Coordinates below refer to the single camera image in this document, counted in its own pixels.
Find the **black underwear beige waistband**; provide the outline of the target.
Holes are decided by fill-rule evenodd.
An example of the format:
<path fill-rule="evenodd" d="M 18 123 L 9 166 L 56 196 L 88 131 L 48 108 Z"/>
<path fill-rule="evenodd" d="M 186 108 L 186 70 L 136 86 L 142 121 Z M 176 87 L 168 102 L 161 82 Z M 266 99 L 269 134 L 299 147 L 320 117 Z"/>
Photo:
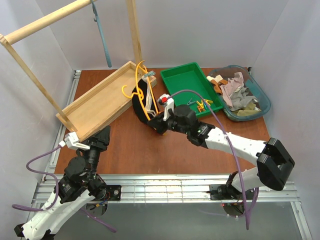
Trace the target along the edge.
<path fill-rule="evenodd" d="M 153 94 L 151 94 L 151 88 L 147 80 L 141 78 L 138 81 L 138 87 L 143 93 L 143 98 L 140 101 L 139 96 L 134 95 L 131 99 L 132 107 L 139 121 L 146 124 L 156 116 L 159 108 L 153 101 Z"/>

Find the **yellow plastic hanger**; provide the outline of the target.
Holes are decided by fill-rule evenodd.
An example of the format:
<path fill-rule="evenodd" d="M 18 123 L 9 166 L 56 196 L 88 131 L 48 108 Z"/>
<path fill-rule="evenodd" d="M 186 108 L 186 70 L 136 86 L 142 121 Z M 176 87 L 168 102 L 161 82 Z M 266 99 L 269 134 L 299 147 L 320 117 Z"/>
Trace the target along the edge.
<path fill-rule="evenodd" d="M 132 107 L 138 120 L 154 129 L 158 134 L 163 135 L 164 130 L 161 125 L 154 120 L 157 118 L 161 111 L 158 108 L 156 99 L 151 85 L 151 77 L 155 75 L 154 71 L 148 71 L 143 65 L 144 60 L 140 61 L 135 68 L 135 87 L 131 95 L 125 93 L 127 85 L 121 88 L 122 94 L 131 100 Z"/>

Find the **teal clothespin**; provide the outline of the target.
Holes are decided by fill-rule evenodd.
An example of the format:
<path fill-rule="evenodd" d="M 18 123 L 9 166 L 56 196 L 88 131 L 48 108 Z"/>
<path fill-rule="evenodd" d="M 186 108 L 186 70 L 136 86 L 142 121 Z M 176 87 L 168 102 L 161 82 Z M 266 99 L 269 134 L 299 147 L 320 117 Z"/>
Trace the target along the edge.
<path fill-rule="evenodd" d="M 151 76 L 154 76 L 156 73 L 152 70 L 150 72 L 147 72 L 146 74 L 143 75 L 144 78 L 147 78 L 147 77 L 151 77 Z"/>

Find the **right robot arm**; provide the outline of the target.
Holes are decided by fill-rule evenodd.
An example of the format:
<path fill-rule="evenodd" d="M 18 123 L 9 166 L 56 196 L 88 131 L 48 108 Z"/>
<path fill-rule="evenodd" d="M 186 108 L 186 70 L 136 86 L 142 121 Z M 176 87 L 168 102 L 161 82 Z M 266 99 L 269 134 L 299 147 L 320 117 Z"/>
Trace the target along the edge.
<path fill-rule="evenodd" d="M 186 134 L 195 146 L 235 154 L 255 166 L 232 173 L 222 191 L 232 195 L 263 186 L 275 191 L 284 189 L 295 162 L 280 140 L 253 140 L 224 133 L 212 124 L 199 121 L 187 105 L 170 110 L 167 119 L 164 116 L 164 113 L 158 114 L 147 125 L 159 134 L 167 130 Z"/>

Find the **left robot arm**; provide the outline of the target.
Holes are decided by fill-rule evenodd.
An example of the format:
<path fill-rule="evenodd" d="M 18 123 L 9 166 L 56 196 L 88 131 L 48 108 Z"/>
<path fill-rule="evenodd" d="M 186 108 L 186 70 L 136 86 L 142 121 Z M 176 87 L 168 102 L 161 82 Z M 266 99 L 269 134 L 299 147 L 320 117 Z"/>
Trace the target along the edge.
<path fill-rule="evenodd" d="M 14 228 L 15 234 L 27 240 L 52 240 L 62 225 L 78 210 L 92 200 L 105 201 L 109 197 L 109 188 L 98 175 L 97 168 L 100 154 L 107 150 L 110 143 L 111 127 L 106 126 L 84 142 L 80 142 L 74 132 L 48 155 L 67 146 L 76 151 L 61 179 L 50 173 L 55 186 L 47 201 L 41 208 L 13 204 L 12 208 L 20 211 L 33 212 L 34 216 L 27 222 Z"/>

